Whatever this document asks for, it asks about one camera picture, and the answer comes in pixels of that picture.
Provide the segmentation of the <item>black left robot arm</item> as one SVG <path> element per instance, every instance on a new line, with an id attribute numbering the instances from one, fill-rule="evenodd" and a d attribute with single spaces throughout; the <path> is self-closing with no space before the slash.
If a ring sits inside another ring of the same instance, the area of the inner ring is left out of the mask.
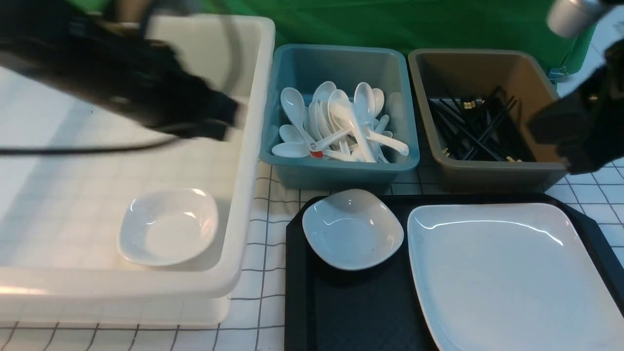
<path id="1" fill-rule="evenodd" d="M 159 0 L 135 4 L 133 27 L 121 0 L 101 14 L 69 0 L 3 0 L 1 65 L 152 131 L 223 140 L 240 105 L 190 73 L 173 44 L 148 38 Z"/>

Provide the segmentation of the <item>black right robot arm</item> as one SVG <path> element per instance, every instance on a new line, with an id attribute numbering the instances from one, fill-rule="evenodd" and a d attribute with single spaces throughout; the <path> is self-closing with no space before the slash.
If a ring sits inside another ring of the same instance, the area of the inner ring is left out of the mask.
<path id="1" fill-rule="evenodd" d="M 546 22 L 560 37 L 572 38 L 595 25 L 621 0 L 556 0 Z M 624 154 L 624 49 L 618 40 L 604 63 L 574 91 L 540 109 L 527 122 L 537 144 L 554 146 L 570 174 L 598 171 Z"/>

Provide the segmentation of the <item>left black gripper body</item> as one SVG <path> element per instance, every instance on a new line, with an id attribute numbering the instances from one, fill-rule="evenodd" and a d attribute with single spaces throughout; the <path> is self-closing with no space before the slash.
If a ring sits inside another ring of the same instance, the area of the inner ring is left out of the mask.
<path id="1" fill-rule="evenodd" d="M 114 44 L 124 78 L 114 100 L 119 114 L 141 126 L 181 138 L 224 140 L 240 104 L 187 70 L 168 44 Z"/>

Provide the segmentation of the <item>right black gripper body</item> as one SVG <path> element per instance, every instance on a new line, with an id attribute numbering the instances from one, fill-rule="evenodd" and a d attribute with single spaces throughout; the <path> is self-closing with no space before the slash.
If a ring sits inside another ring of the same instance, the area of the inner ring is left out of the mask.
<path id="1" fill-rule="evenodd" d="M 555 146 L 570 174 L 598 171 L 624 155 L 623 69 L 598 68 L 529 120 L 537 144 Z"/>

